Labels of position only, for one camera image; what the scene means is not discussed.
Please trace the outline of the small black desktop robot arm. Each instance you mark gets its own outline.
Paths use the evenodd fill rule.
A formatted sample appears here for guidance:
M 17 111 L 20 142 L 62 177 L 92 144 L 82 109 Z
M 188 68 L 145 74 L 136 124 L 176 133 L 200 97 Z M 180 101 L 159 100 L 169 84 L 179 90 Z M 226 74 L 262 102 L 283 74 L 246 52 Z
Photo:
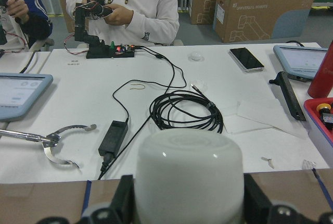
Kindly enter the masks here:
M 75 39 L 116 52 L 111 42 L 170 45 L 179 28 L 175 3 L 135 8 L 82 0 Z M 199 90 L 167 90 L 150 105 L 159 132 L 139 147 L 133 202 L 141 223 L 265 223 L 271 202 L 242 170 L 240 148 L 222 136 L 219 109 Z

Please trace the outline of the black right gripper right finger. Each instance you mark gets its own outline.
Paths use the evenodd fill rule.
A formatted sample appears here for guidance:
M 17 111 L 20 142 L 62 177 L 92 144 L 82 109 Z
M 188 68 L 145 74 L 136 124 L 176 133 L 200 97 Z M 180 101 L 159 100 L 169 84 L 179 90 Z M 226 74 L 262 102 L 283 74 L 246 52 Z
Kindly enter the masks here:
M 244 216 L 246 223 L 267 223 L 271 201 L 261 190 L 252 175 L 244 174 Z

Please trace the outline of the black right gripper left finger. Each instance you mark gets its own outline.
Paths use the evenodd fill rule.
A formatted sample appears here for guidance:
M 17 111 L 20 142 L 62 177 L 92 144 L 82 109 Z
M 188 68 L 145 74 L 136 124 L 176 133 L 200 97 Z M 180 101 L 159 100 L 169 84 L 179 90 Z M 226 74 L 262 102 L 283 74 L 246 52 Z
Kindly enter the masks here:
M 134 212 L 134 179 L 132 175 L 123 175 L 110 204 L 119 223 L 132 223 Z

